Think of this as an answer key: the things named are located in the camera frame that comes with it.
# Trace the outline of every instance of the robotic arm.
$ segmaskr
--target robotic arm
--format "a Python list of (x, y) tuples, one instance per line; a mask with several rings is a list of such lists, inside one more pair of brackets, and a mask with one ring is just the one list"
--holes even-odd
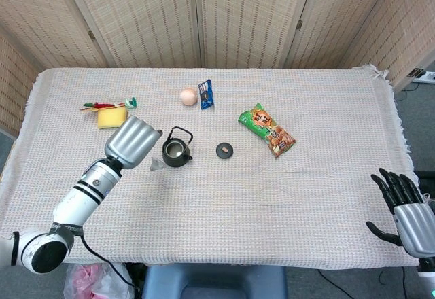
[(109, 138), (106, 158), (95, 161), (53, 211), (49, 232), (27, 230), (0, 238), (0, 268), (23, 265), (34, 273), (57, 268), (71, 251), (74, 236), (83, 235), (83, 224), (121, 178), (122, 169), (133, 169), (162, 135), (131, 116)]
[(382, 191), (398, 230), (395, 234), (380, 231), (372, 222), (366, 225), (381, 240), (397, 246), (419, 259), (418, 275), (428, 298), (435, 297), (435, 210), (424, 203), (415, 184), (405, 175), (379, 169), (385, 181), (372, 175)]

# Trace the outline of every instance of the table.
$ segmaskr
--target table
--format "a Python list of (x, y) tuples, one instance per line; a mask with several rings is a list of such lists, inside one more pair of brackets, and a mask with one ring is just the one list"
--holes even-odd
[[(215, 105), (179, 100), (210, 78)], [(84, 225), (91, 247), (114, 262), (213, 262), (309, 268), (415, 265), (373, 236), (395, 232), (370, 174), (382, 166), (414, 180), (393, 91), (371, 70), (49, 69), (39, 75), (0, 185), (0, 234), (48, 230), (52, 210), (104, 155), (113, 130), (98, 130), (83, 103), (135, 96), (132, 112), (164, 131)], [(278, 159), (237, 122), (261, 103), (298, 143)], [(150, 171), (170, 129), (194, 134), (193, 160)], [(218, 143), (234, 155), (222, 160)], [(66, 262), (97, 259), (79, 243)]]

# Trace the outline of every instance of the robot finger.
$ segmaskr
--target robot finger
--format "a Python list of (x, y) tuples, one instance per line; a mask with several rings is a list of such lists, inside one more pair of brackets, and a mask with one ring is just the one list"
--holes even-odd
[(393, 177), (384, 169), (380, 168), (379, 172), (382, 174), (382, 176), (385, 178), (390, 191), (394, 194), (394, 197), (397, 199), (398, 205), (405, 204), (405, 198), (403, 197), (402, 192), (398, 189), (398, 185), (393, 180)]
[(373, 181), (378, 185), (379, 189), (382, 191), (382, 196), (385, 202), (387, 203), (387, 206), (389, 208), (389, 211), (391, 214), (394, 214), (393, 208), (397, 206), (397, 201), (394, 198), (394, 195), (390, 192), (390, 189), (388, 188), (387, 184), (377, 175), (371, 175)]
[(401, 195), (403, 195), (405, 199), (405, 203), (406, 204), (415, 203), (414, 196), (407, 190), (406, 185), (404, 184), (402, 179), (394, 172), (390, 172), (389, 175), (391, 175), (398, 192), (400, 192)]
[(420, 192), (411, 179), (406, 175), (400, 175), (399, 177), (403, 180), (406, 186), (406, 191), (414, 198), (414, 203), (422, 203), (423, 199), (421, 198)]

